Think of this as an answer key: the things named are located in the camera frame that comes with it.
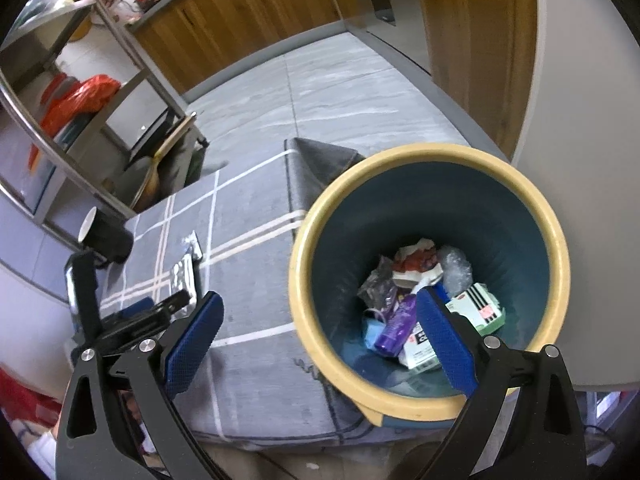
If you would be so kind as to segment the silver foil blister pack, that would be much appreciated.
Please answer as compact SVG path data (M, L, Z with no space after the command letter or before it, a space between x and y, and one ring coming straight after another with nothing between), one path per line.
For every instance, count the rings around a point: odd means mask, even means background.
M190 252L184 254L171 268L169 288L173 294L180 290L186 292L189 295L189 304L196 304L198 291L195 284L194 261Z

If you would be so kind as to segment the green white medicine box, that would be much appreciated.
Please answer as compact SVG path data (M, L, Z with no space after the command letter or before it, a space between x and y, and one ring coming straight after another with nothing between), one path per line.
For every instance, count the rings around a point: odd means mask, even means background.
M495 333L506 322L499 301L483 283L474 283L446 306L450 312L467 318L482 336Z

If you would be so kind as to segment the purple spray bottle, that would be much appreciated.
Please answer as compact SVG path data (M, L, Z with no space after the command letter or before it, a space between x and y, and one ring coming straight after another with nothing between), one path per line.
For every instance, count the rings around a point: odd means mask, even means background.
M374 343L384 358L396 358L416 325L416 294L406 295Z

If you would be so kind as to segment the clear plastic bag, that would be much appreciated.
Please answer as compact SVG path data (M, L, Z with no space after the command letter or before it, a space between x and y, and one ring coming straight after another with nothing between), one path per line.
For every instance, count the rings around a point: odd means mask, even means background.
M436 255L442 267L442 284L449 297L458 296L473 285L472 266L461 249L445 245Z

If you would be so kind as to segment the clear plastic blister pack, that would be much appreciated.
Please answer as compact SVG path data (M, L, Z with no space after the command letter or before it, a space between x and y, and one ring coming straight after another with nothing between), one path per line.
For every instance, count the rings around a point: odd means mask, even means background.
M358 289L357 296L368 309L380 313L393 310L398 293L393 280L393 264L392 260L381 256L378 266Z

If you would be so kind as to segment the blue face mask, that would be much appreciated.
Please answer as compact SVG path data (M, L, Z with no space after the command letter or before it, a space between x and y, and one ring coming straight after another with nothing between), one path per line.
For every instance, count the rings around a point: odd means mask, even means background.
M375 343L378 341L378 337L383 333L384 328L385 324L375 318L362 319L362 338L363 343L368 350L375 351Z

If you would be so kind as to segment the crushed floral paper cup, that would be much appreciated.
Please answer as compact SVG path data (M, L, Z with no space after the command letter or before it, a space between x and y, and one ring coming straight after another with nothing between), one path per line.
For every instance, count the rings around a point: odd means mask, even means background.
M416 244L401 247L393 260L393 280L397 287L412 289L425 281L427 286L442 279L442 267L438 262L435 243L421 238Z

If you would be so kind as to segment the yellow rimmed teal trash bin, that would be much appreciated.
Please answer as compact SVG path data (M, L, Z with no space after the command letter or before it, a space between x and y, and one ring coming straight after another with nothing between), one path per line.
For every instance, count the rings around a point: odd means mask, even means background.
M363 159L318 197L288 301L314 366L374 426L447 427L482 381L449 333L541 352L561 331L570 257L518 170L474 148L410 144Z

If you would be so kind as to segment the black mug white inside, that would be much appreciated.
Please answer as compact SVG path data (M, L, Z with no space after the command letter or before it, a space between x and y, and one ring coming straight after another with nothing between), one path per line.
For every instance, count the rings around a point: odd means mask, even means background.
M77 239L107 263L125 263L134 247L134 234L126 229L124 222L98 207L92 207L86 214Z

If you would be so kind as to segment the grey plaid cloth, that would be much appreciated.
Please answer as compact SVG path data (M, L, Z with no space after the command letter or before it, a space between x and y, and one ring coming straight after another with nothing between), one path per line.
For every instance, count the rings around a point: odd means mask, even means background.
M175 400L194 437L240 448L354 445L378 428L311 363L288 306L288 262L312 203L360 161L350 148L288 139L243 155L128 222L134 248L108 271L101 312L170 293L170 271L195 235L200 283L224 322Z

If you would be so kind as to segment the stainless steel rack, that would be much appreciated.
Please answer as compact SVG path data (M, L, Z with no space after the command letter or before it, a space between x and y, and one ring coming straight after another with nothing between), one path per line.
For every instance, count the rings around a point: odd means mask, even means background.
M1 0L1 194L59 242L186 185L204 139L134 43L126 0Z

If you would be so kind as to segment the red plastic bag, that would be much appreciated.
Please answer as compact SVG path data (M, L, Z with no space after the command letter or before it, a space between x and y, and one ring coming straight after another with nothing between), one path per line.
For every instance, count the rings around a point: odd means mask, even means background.
M66 73L55 76L41 97L44 105L40 120L42 132L53 139L71 120L81 114L96 114L106 107L122 84L105 74L84 81L75 78L64 84Z

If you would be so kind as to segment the stainless steel oven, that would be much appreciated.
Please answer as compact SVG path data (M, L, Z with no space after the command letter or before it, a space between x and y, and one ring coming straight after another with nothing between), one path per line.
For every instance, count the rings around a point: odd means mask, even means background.
M431 73L421 0L360 0L364 29Z

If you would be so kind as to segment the wooden cabinets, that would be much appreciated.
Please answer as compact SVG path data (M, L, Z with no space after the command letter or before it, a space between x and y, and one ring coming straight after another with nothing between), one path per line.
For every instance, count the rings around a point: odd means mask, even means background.
M270 56L349 32L476 140L512 156L532 84L537 0L421 0L431 73L364 29L360 0L160 0L132 34L172 88L195 99Z

